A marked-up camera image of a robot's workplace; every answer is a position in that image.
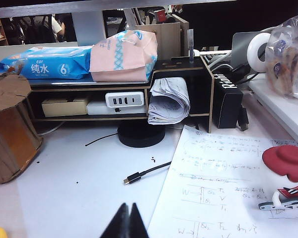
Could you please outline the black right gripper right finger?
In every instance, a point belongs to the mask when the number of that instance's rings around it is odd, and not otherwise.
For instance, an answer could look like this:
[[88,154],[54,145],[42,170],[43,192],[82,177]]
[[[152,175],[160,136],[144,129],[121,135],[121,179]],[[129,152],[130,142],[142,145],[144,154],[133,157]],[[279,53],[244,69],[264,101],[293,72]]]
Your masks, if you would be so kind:
[[132,209],[129,216],[129,237],[149,238],[136,203],[132,204]]

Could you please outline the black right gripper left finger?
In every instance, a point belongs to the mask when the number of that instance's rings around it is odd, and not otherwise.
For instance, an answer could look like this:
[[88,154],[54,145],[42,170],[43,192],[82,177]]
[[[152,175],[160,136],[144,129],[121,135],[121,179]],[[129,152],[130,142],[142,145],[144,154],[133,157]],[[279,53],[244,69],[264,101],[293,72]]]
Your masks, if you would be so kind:
[[126,203],[123,203],[110,223],[100,236],[101,238],[126,238],[129,227],[129,208]]

